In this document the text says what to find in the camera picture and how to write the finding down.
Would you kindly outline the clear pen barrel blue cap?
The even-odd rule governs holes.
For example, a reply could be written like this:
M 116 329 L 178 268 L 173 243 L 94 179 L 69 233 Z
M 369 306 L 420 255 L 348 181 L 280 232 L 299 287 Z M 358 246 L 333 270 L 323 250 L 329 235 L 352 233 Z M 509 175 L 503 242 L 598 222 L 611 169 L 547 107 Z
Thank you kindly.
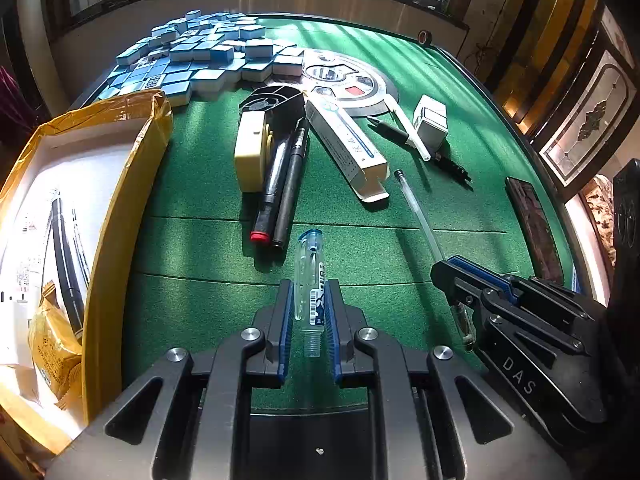
M 318 358 L 324 333 L 324 289 L 326 266 L 323 233 L 311 229 L 299 235 L 296 244 L 295 319 L 303 334 L 305 358 Z

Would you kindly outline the clear pen refill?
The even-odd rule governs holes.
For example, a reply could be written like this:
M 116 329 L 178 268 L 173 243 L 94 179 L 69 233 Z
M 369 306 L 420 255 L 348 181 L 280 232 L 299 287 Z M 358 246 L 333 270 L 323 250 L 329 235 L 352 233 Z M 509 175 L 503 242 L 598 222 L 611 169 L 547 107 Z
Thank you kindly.
M 424 214 L 424 211 L 420 206 L 418 199 L 414 195 L 404 172 L 400 169 L 397 169 L 394 171 L 394 176 L 399 183 L 401 193 L 405 197 L 409 209 L 420 224 L 420 227 L 426 239 L 428 250 L 430 251 L 432 258 L 435 262 L 444 260 L 444 253 L 442 252 L 442 248 L 440 248 L 438 241 L 436 240 L 434 230 L 428 223 L 427 216 L 426 214 Z M 454 317 L 454 322 L 456 322 L 457 329 L 462 339 L 464 348 L 470 350 L 473 347 L 473 344 L 475 344 L 476 336 L 475 330 L 472 327 L 472 323 L 469 317 L 469 312 L 466 310 L 465 306 L 462 306 L 462 304 L 460 304 L 460 302 L 455 302 L 450 307 L 450 310 L 452 316 Z

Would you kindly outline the long white medicine carton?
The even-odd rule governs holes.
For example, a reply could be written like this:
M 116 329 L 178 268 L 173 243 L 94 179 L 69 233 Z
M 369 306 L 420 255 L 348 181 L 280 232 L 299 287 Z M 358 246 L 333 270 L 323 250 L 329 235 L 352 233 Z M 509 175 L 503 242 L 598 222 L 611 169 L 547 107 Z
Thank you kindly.
M 388 162 L 337 100 L 310 94 L 306 115 L 356 196 L 365 204 L 387 200 Z

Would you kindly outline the yellow cardboard box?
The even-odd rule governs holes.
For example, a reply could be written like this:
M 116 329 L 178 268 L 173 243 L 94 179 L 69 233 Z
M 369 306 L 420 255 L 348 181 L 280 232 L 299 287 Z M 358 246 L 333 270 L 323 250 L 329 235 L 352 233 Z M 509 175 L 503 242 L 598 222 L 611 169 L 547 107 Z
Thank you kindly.
M 164 92 L 144 90 L 39 126 L 1 190 L 1 407 L 59 453 L 119 394 L 122 318 L 146 202 L 174 128 Z M 68 319 L 50 234 L 60 196 L 84 300 L 81 399 L 61 410 L 32 362 L 28 329 L 48 281 Z

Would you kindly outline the black smartphone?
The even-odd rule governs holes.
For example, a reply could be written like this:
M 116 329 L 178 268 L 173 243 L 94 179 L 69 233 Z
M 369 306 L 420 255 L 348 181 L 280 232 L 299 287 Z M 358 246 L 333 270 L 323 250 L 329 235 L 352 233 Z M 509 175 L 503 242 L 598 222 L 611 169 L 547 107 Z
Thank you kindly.
M 540 199 L 529 182 L 506 177 L 506 194 L 521 227 L 536 278 L 564 284 L 564 273 L 549 222 Z

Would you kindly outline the thick black marker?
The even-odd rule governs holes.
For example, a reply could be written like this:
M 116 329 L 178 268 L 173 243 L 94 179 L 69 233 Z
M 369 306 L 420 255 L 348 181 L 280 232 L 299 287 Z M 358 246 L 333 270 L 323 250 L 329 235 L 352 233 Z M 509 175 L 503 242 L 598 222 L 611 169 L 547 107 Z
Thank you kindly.
M 293 133 L 277 138 L 273 159 L 267 174 L 254 226 L 250 231 L 250 241 L 254 244 L 269 244 L 280 207 L 288 161 L 290 160 Z

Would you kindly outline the white plastic tube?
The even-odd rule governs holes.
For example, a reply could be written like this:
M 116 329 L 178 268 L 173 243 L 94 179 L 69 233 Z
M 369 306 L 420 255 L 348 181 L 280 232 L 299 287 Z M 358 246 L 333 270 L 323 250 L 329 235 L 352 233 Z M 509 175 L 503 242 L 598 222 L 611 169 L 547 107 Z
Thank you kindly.
M 416 129 L 413 127 L 413 124 L 399 106 L 398 102 L 389 93 L 386 93 L 384 96 L 384 102 L 388 110 L 399 120 L 402 128 L 405 130 L 405 133 L 408 134 L 408 144 L 416 149 L 424 162 L 429 162 L 431 160 L 430 152 L 422 142 L 420 136 L 416 133 Z

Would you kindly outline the small white square box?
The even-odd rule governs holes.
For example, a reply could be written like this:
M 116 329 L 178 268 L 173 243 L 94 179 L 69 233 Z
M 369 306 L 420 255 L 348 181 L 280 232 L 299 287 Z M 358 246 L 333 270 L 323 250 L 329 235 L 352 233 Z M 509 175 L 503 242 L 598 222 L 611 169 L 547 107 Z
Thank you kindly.
M 423 144 L 437 152 L 448 136 L 446 105 L 424 94 L 416 104 L 412 124 Z

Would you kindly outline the yellow tape measure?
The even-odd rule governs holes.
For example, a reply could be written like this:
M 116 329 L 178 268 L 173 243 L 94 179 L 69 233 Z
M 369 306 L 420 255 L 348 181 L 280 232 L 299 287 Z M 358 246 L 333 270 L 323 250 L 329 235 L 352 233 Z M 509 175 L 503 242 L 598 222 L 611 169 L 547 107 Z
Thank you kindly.
M 266 112 L 241 114 L 233 162 L 242 193 L 258 193 L 264 188 L 270 161 L 270 139 Z

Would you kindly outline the thin black pen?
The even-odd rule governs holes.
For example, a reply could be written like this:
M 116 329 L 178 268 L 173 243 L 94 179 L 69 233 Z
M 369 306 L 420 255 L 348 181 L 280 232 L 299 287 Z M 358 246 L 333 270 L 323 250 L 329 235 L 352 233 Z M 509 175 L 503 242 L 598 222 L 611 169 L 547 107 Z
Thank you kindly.
M 306 157 L 309 148 L 308 120 L 302 118 L 294 134 L 288 170 L 286 170 L 280 208 L 274 226 L 272 244 L 277 250 L 285 251 L 290 239 L 295 208 L 300 185 L 302 184 Z

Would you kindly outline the round table centre console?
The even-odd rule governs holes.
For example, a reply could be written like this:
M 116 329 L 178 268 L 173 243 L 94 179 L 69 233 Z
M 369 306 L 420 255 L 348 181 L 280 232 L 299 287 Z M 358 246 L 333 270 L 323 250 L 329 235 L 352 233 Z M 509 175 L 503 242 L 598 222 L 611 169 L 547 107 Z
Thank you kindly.
M 332 98 L 353 118 L 380 116 L 390 111 L 386 96 L 399 102 L 393 81 L 358 58 L 329 50 L 294 48 L 278 54 L 265 84 L 288 84 L 307 96 Z

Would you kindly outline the black curved band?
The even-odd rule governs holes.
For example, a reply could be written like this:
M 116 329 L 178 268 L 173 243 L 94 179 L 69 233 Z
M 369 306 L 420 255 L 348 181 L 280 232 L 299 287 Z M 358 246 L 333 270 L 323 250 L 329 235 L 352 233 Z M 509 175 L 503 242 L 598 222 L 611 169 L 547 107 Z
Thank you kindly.
M 85 307 L 78 285 L 70 244 L 66 236 L 65 220 L 60 196 L 51 204 L 50 234 L 52 236 L 58 284 L 70 327 L 77 339 L 84 333 Z

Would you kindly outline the black fan part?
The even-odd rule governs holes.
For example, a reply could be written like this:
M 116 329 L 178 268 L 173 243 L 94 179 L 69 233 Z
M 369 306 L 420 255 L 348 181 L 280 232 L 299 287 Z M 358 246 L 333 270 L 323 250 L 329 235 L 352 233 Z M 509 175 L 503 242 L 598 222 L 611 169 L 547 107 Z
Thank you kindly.
M 276 136 L 287 136 L 305 116 L 305 99 L 295 87 L 273 84 L 254 90 L 240 103 L 239 112 L 264 112 L 270 130 Z

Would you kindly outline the yellow snack packet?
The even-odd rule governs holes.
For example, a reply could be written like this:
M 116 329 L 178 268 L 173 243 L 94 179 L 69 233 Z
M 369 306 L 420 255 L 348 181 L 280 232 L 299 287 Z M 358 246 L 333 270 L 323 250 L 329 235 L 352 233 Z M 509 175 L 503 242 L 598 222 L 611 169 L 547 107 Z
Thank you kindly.
M 55 405 L 67 410 L 81 399 L 81 344 L 58 307 L 56 288 L 48 281 L 29 323 L 28 345 L 32 362 L 56 397 Z

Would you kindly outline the black tape roll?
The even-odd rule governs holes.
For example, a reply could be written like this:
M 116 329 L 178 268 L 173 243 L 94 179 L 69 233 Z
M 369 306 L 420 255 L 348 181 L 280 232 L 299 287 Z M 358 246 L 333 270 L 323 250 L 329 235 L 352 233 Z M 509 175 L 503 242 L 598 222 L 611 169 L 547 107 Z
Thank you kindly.
M 421 29 L 418 33 L 418 38 L 416 38 L 416 41 L 418 42 L 418 44 L 420 44 L 420 46 L 427 48 L 432 44 L 433 35 L 428 30 Z

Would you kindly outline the pile of blue mahjong tiles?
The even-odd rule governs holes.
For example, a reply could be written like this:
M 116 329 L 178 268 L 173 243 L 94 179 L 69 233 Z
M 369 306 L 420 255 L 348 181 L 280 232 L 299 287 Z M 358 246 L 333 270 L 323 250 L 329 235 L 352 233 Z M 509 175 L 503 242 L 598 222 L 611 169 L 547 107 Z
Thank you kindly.
M 305 49 L 267 38 L 266 31 L 254 16 L 190 11 L 119 53 L 89 101 L 158 89 L 172 106 L 183 106 L 194 93 L 210 99 L 241 81 L 261 84 L 273 75 L 302 76 Z

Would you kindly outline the framed wall picture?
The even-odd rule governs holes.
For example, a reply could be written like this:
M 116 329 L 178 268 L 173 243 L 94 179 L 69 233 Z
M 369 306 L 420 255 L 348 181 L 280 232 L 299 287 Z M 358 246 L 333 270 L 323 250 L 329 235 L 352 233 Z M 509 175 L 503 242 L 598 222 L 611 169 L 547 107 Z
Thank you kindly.
M 602 169 L 638 117 L 639 63 L 600 28 L 567 94 L 533 140 L 560 202 Z

